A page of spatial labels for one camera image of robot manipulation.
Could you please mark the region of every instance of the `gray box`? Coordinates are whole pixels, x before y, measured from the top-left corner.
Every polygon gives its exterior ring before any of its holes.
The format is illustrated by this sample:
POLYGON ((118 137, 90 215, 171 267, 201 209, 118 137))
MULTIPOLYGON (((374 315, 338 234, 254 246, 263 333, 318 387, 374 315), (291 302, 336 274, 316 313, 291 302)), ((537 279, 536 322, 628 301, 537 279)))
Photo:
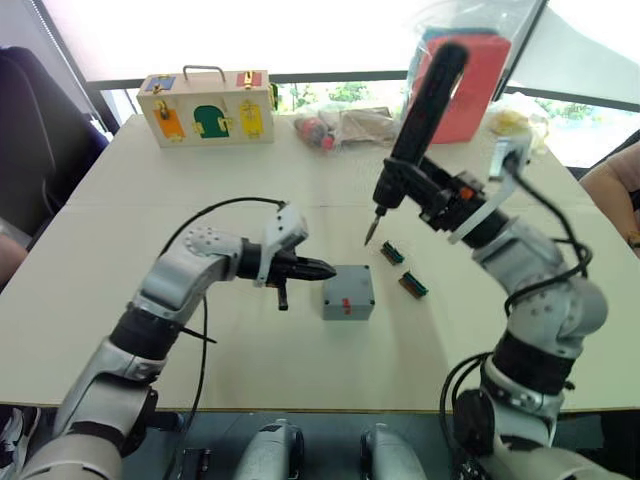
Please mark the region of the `gray box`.
POLYGON ((368 320, 375 305, 369 265, 334 265, 336 276, 324 281, 322 318, 368 320))

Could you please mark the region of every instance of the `shoe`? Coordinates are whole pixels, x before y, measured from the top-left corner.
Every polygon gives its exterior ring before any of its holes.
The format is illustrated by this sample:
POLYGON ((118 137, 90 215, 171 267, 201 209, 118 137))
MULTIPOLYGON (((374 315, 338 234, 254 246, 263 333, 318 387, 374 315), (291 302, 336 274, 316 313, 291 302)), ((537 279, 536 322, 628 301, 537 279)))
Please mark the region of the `shoe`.
POLYGON ((13 408, 0 434, 0 480, 10 480, 22 470, 40 413, 35 407, 13 408))

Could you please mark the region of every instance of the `wooden box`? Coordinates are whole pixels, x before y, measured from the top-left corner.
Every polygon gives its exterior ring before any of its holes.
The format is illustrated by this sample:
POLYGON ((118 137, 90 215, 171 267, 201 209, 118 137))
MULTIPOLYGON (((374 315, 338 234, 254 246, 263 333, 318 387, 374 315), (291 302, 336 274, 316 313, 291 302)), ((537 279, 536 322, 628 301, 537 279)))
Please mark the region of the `wooden box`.
POLYGON ((187 65, 151 75, 138 102, 161 147, 273 142, 273 94, 265 70, 187 65), (187 73, 206 68, 216 72, 187 73))

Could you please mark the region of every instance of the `box handle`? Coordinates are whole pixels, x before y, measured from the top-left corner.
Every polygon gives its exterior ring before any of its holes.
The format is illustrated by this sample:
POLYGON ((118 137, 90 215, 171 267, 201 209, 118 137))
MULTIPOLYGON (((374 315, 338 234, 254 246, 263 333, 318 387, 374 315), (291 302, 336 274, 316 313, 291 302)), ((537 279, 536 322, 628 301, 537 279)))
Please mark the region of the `box handle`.
POLYGON ((187 76, 187 69, 218 70, 220 72, 220 76, 222 77, 222 83, 227 83, 227 79, 224 76, 224 71, 220 67, 216 67, 215 65, 185 65, 184 67, 182 67, 182 74, 184 75, 184 79, 188 82, 189 77, 187 76))

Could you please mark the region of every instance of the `white table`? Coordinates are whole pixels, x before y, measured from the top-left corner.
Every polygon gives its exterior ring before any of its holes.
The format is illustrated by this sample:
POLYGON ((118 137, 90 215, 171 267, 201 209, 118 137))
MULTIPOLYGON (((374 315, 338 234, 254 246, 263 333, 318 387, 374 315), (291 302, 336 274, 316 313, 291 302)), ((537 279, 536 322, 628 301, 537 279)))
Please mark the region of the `white table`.
MULTIPOLYGON (((389 149, 361 145, 325 155, 302 144, 288 120, 276 127, 273 145, 160 149, 144 118, 131 118, 0 295, 0 403, 59 404, 173 230, 205 205, 265 195, 291 200, 306 216, 311 235, 300 254, 371 265, 375 310, 368 322, 325 322, 320 283, 289 282, 286 313, 272 289, 243 280, 214 285, 210 332, 219 344, 210 349, 201 408, 436 410, 448 370, 498 341, 505 294, 464 245, 449 245, 419 221, 409 201, 362 247, 389 149), (407 257, 402 266, 378 252, 387 239, 407 257), (420 301, 397 283, 407 269, 430 289, 420 301)), ((452 173, 466 168, 484 179, 493 142, 482 127, 469 144, 429 154, 452 173)), ((574 367, 578 388, 566 407, 637 407, 640 386, 621 372, 640 362, 640 262, 551 154, 527 175, 592 246, 591 276, 609 301, 608 323, 587 339, 574 367)), ((521 193, 505 210, 561 235, 556 220, 521 193)), ((269 212, 230 206, 202 223, 258 240, 269 212)), ((201 325, 198 311, 189 326, 201 325)), ((157 383, 160 407, 190 406, 200 348, 190 337, 178 340, 157 383)))

